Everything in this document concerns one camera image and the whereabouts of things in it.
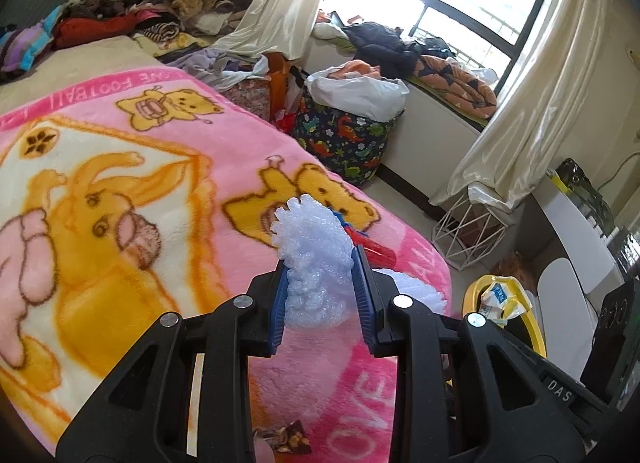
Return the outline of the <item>orange black patterned blanket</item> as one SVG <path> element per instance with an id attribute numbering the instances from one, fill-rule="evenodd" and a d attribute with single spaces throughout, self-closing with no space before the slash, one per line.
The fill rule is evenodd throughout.
<path id="1" fill-rule="evenodd" d="M 416 61 L 413 75 L 467 116 L 488 120 L 497 111 L 494 90 L 457 63 L 424 54 Z"/>

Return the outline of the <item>cream curtain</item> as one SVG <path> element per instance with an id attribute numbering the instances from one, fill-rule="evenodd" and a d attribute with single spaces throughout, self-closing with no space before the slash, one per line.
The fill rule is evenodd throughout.
<path id="1" fill-rule="evenodd" d="M 613 0 L 548 0 L 497 113 L 466 152 L 434 205 L 473 182 L 514 209 L 544 178 L 574 127 L 597 68 Z"/>
<path id="2" fill-rule="evenodd" d="M 322 0 L 253 0 L 238 27 L 215 46 L 239 56 L 303 57 Z"/>

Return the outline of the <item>yellow rimmed black trash bin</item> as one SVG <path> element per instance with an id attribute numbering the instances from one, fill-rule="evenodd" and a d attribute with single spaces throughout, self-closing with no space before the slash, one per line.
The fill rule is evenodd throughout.
<path id="1" fill-rule="evenodd" d="M 534 304 L 518 279 L 483 275 L 465 291 L 462 316 L 479 313 L 519 339 L 541 357 L 547 357 L 546 343 L 535 317 Z"/>

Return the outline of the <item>white desk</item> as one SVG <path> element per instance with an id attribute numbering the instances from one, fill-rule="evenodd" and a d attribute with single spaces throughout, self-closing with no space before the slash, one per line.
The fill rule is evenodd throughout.
<path id="1" fill-rule="evenodd" d="M 614 255 L 570 198 L 548 177 L 538 183 L 533 196 L 567 253 L 582 291 L 599 311 L 605 296 L 625 282 Z"/>

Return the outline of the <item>pink bear fleece blanket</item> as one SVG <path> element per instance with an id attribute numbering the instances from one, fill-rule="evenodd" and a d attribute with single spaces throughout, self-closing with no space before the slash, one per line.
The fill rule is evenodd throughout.
<path id="1" fill-rule="evenodd" d="M 427 239 L 174 68 L 3 111 L 1 387 L 43 448 L 162 313 L 209 313 L 276 267 L 274 212 L 303 194 L 449 310 L 449 269 Z"/>

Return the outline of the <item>white plastic bag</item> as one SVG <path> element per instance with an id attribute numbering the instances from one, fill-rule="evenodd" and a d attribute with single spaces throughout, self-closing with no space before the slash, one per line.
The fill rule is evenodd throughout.
<path id="1" fill-rule="evenodd" d="M 331 78 L 337 71 L 334 66 L 306 78 L 305 88 L 314 102 L 378 123 L 387 123 L 405 110 L 409 89 L 401 80 L 359 74 Z"/>

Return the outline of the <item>left cream curtain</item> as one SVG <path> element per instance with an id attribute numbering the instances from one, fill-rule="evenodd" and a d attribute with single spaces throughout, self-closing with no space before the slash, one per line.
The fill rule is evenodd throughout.
<path id="1" fill-rule="evenodd" d="M 215 46 L 239 56 L 303 57 L 322 0 L 253 0 L 238 27 Z"/>

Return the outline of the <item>dark jacket on sill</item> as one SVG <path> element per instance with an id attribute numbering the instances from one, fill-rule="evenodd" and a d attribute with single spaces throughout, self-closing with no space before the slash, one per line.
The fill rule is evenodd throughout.
<path id="1" fill-rule="evenodd" d="M 355 47 L 355 59 L 378 66 L 383 77 L 407 78 L 423 54 L 420 42 L 404 41 L 398 33 L 375 22 L 364 22 L 343 28 Z"/>

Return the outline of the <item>white chair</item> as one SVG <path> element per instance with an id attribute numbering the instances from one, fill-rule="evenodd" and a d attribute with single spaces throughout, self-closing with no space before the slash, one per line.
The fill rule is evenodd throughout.
<path id="1" fill-rule="evenodd" d="M 537 292 L 547 358 L 579 381 L 597 320 L 570 261 L 551 261 L 540 275 Z"/>

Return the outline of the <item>pile of clothes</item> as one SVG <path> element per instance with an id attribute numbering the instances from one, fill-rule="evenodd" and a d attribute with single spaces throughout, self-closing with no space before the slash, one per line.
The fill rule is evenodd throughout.
<path id="1" fill-rule="evenodd" d="M 1 8 L 1 80 L 32 72 L 44 56 L 118 36 L 170 45 L 190 32 L 217 37 L 253 0 L 8 0 Z"/>

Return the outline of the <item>white yellow snack bag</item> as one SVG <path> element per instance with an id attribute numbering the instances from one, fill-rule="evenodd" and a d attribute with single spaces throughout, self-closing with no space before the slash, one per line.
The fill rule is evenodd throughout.
<path id="1" fill-rule="evenodd" d="M 533 304 L 518 279 L 491 275 L 480 291 L 478 312 L 486 319 L 505 327 L 511 320 L 524 316 Z"/>

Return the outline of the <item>dinosaur print laundry basket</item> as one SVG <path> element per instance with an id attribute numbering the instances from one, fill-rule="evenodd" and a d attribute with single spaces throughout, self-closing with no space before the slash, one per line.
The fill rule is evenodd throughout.
<path id="1" fill-rule="evenodd" d="M 381 165 L 390 135 L 402 114 L 388 122 L 378 122 L 314 102 L 304 88 L 291 136 L 325 168 L 353 186 L 362 186 Z"/>

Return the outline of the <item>orange paper bag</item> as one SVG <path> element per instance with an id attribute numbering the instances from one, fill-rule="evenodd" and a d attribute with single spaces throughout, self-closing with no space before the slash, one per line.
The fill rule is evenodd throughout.
<path id="1" fill-rule="evenodd" d="M 270 52 L 266 54 L 269 66 L 270 114 L 269 120 L 275 122 L 286 109 L 288 95 L 288 75 L 291 64 L 282 53 Z"/>

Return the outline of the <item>right cream curtain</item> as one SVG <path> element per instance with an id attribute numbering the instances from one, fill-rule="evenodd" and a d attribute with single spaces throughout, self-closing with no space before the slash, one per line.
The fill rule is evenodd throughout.
<path id="1" fill-rule="evenodd" d="M 613 0 L 548 0 L 497 113 L 466 152 L 434 205 L 473 182 L 514 209 L 544 178 L 574 127 L 597 68 Z"/>

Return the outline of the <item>brown candy wrapper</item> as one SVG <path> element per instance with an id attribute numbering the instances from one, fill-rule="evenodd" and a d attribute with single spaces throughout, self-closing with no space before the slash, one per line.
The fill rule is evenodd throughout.
<path id="1" fill-rule="evenodd" d="M 307 455 L 312 452 L 311 443 L 300 420 L 277 428 L 255 428 L 253 434 L 275 453 Z"/>

